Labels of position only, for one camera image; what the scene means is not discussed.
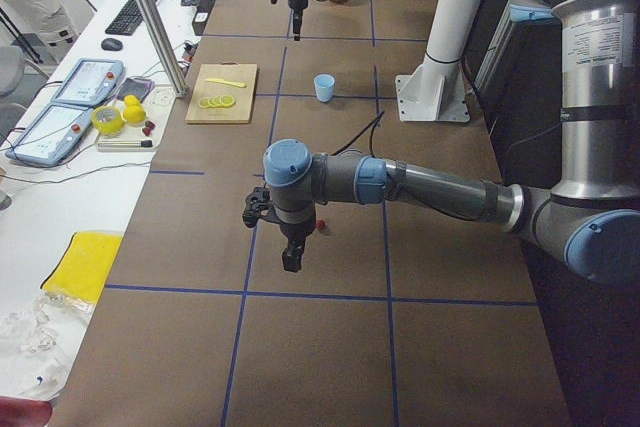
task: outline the black mouse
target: black mouse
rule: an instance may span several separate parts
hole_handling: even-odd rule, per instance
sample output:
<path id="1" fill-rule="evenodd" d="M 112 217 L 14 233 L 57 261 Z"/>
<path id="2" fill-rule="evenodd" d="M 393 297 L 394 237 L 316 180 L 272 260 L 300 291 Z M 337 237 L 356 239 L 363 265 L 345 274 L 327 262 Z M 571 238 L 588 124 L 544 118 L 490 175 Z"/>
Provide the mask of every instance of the black mouse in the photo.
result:
<path id="1" fill-rule="evenodd" d="M 102 41 L 100 47 L 102 47 L 102 50 L 122 50 L 122 42 L 113 37 L 107 37 Z"/>

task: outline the keyboard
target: keyboard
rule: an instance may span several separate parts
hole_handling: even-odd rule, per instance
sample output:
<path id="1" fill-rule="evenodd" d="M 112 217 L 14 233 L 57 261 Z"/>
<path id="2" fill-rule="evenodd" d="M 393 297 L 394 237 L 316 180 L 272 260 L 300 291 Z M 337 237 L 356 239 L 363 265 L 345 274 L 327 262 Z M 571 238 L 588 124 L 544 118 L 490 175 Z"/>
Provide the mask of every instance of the keyboard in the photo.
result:
<path id="1" fill-rule="evenodd" d="M 133 35 L 141 23 L 142 14 L 138 9 L 138 4 L 135 0 L 127 0 L 127 3 L 120 9 L 116 18 L 104 32 L 108 35 Z"/>

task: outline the white table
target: white table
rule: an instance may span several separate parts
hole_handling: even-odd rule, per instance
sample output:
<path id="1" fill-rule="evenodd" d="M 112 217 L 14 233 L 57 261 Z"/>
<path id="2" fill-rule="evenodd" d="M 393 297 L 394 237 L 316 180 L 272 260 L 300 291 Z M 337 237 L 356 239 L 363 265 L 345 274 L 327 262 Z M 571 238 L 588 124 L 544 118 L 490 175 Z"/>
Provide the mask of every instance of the white table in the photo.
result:
<path id="1" fill-rule="evenodd" d="M 145 24 L 130 37 L 119 37 L 124 47 L 118 52 L 103 51 L 104 30 L 127 0 L 107 0 L 76 41 L 50 81 L 66 78 L 81 58 L 118 59 L 124 62 L 125 76 L 149 75 L 156 84 L 167 84 Z M 180 58 L 185 40 L 198 42 L 191 21 L 193 7 L 179 0 L 157 3 L 169 41 Z M 57 86 L 45 88 L 33 101 L 19 127 L 29 125 L 47 105 Z M 79 149 L 91 146 L 97 136 L 90 131 Z M 12 134 L 10 140 L 17 139 Z M 12 197 L 12 205 L 0 212 L 0 319 L 11 312 L 29 309 L 41 295 L 40 284 L 56 267 L 72 235 L 97 230 L 122 233 L 149 172 L 153 152 L 98 152 L 90 147 L 69 164 L 52 169 L 21 166 L 0 155 L 0 167 L 9 177 L 30 181 L 59 181 L 95 169 L 120 167 L 82 176 L 60 184 L 29 184 L 4 179 L 0 188 Z M 79 346 L 80 339 L 73 339 Z M 16 395 L 15 376 L 0 375 L 0 395 Z"/>

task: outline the blue cup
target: blue cup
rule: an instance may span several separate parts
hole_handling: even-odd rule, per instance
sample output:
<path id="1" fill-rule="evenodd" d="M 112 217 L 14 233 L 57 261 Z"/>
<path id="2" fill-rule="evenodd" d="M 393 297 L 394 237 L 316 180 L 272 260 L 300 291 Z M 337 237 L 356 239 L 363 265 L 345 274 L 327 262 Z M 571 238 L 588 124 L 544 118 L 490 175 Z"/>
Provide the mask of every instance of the blue cup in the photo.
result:
<path id="1" fill-rule="evenodd" d="M 320 102 L 329 102 L 333 97 L 336 80 L 329 74 L 316 75 L 313 79 L 316 87 L 316 97 Z"/>

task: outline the khaki pants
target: khaki pants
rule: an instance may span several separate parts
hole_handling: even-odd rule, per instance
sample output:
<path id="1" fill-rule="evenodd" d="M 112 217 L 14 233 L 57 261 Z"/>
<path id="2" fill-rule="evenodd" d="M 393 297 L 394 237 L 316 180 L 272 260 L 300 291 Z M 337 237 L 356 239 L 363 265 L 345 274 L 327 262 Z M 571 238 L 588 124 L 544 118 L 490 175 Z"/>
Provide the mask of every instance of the khaki pants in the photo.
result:
<path id="1" fill-rule="evenodd" d="M 77 33 L 60 0 L 4 0 L 33 29 L 57 62 L 71 49 Z"/>

